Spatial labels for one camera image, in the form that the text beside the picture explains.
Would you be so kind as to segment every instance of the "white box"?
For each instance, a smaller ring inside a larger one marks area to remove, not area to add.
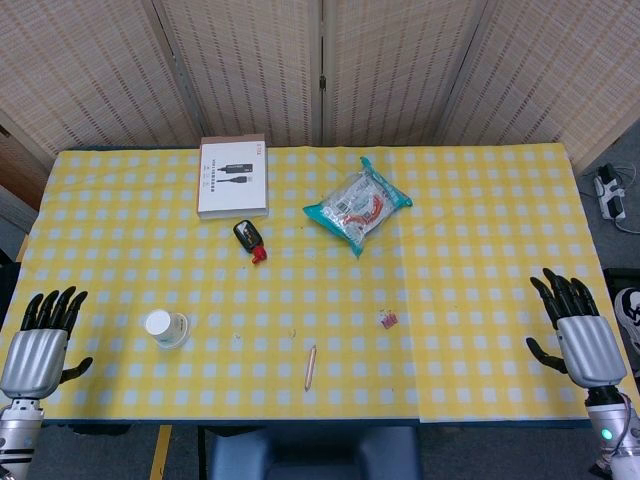
[[[197,211],[200,218],[268,213],[264,135],[202,139]]]

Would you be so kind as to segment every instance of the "red keychain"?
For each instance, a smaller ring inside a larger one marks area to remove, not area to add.
[[[267,251],[264,249],[262,237],[256,227],[249,220],[242,220],[233,227],[233,233],[248,253],[253,254],[251,261],[254,264],[267,259]]]

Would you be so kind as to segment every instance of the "power strip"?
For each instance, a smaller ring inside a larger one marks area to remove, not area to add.
[[[613,165],[607,163],[598,168],[593,183],[596,187],[596,195],[600,203],[600,211],[605,220],[618,220],[626,218],[622,197],[624,188],[618,183]]]

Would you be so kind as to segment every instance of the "robot finger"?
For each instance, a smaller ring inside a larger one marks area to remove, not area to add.
[[[82,302],[84,302],[84,299],[87,298],[87,295],[88,293],[86,291],[80,292],[78,295],[76,295],[76,298],[74,298],[71,301],[71,304],[69,305],[69,309],[67,310],[67,313],[64,314],[64,317],[62,319],[62,329],[66,330],[69,336],[71,336],[71,332],[73,331],[73,326],[76,324],[76,319],[78,318],[78,311],[80,310],[80,305],[82,305]]]
[[[596,307],[596,302],[593,300],[591,292],[589,291],[587,286],[577,278],[572,278],[571,284],[582,298],[586,308],[586,314],[595,316],[600,315],[600,312],[598,312],[598,307]]]
[[[72,286],[67,288],[62,294],[60,298],[58,298],[58,303],[56,303],[55,308],[53,309],[53,313],[51,314],[51,318],[49,319],[49,323],[47,328],[61,328],[62,327],[62,318],[64,317],[64,313],[67,310],[67,305],[69,300],[73,296],[76,291],[76,287]]]
[[[51,315],[51,309],[53,308],[53,302],[58,298],[58,290],[54,290],[47,295],[40,306],[40,312],[38,313],[38,319],[36,320],[35,328],[47,328],[49,323],[49,317]]]
[[[40,305],[40,302],[43,298],[44,295],[39,293],[31,299],[29,305],[27,305],[27,309],[24,311],[24,318],[22,319],[20,330],[31,330],[33,327],[35,327],[36,316],[38,314],[38,306]]]
[[[60,385],[62,385],[64,382],[68,382],[69,380],[73,380],[74,378],[78,378],[84,372],[89,370],[89,367],[91,366],[92,363],[93,363],[93,358],[86,357],[78,364],[77,367],[63,370],[62,375],[60,376]]]
[[[547,315],[549,315],[549,320],[551,320],[551,325],[555,330],[558,329],[558,319],[562,318],[564,315],[560,310],[560,306],[558,305],[557,300],[553,297],[553,293],[549,290],[544,282],[537,279],[536,277],[530,277],[529,280],[531,284],[534,286],[536,290],[538,290],[538,294],[544,303],[544,308],[547,311]]]
[[[564,363],[564,360],[560,357],[554,357],[553,355],[549,355],[547,352],[542,350],[538,342],[534,338],[527,337],[526,339],[527,347],[533,354],[533,356],[538,360],[541,364],[553,368],[560,373],[567,373],[567,366]]]
[[[558,302],[558,306],[560,307],[562,316],[572,317],[574,315],[579,315],[578,309],[571,298],[571,292],[567,287],[567,284],[569,283],[567,279],[556,275],[548,268],[543,268],[542,272],[544,273],[544,276],[549,279],[549,283],[551,283],[551,288],[553,290],[554,297]]]
[[[571,283],[569,280],[567,280],[566,278],[562,278],[562,280],[563,282],[566,283],[567,289],[571,294],[571,299],[573,300],[573,304],[576,306],[576,311],[578,312],[578,315],[589,315],[589,310],[587,308],[587,305],[584,299],[582,298],[582,296],[580,295],[580,292],[578,292],[578,289],[575,287],[575,285]]]

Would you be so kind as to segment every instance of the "small pink object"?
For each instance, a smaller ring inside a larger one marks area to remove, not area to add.
[[[387,312],[387,314],[384,316],[384,318],[381,320],[380,323],[382,323],[382,326],[385,328],[385,330],[389,330],[396,323],[398,323],[398,318],[396,317],[395,313]]]

